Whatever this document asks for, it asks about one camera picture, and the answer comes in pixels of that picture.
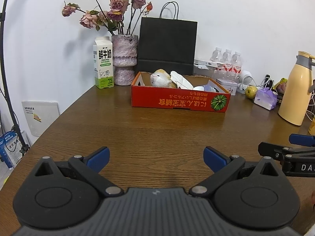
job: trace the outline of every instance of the light stand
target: light stand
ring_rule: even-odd
[[[7,8],[7,0],[4,0],[2,13],[0,13],[0,68],[1,68],[1,75],[2,75],[2,82],[4,88],[4,98],[7,101],[7,106],[9,108],[9,112],[13,121],[12,131],[14,131],[17,135],[19,140],[21,141],[22,148],[20,152],[24,155],[30,147],[25,143],[24,138],[21,134],[21,130],[19,128],[19,124],[16,121],[15,114],[12,108],[9,90],[7,88],[7,79],[5,77],[5,68],[4,68],[4,21],[5,21],[5,10]]]

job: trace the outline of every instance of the yellow fruit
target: yellow fruit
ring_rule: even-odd
[[[248,86],[245,90],[245,96],[249,99],[254,99],[256,96],[257,88],[255,86]]]

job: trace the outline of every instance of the red cardboard box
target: red cardboard box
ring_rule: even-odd
[[[134,107],[190,109],[194,111],[226,112],[231,94],[211,78],[184,77],[194,86],[210,84],[219,93],[153,87],[150,73],[139,72],[131,84],[131,104]]]

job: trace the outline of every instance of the gray ribbed panel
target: gray ribbed panel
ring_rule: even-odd
[[[223,221],[207,200],[189,197],[182,188],[130,188],[126,195],[107,198],[90,219],[75,227],[60,231],[22,227],[15,233],[15,236],[262,235],[299,236],[289,227],[275,232],[239,229]]]

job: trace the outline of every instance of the silver screw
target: silver screw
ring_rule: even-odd
[[[192,192],[195,194],[204,194],[208,191],[208,189],[202,185],[196,185],[192,188]]]
[[[118,186],[110,186],[106,188],[105,192],[110,195],[116,195],[121,192],[121,189]]]

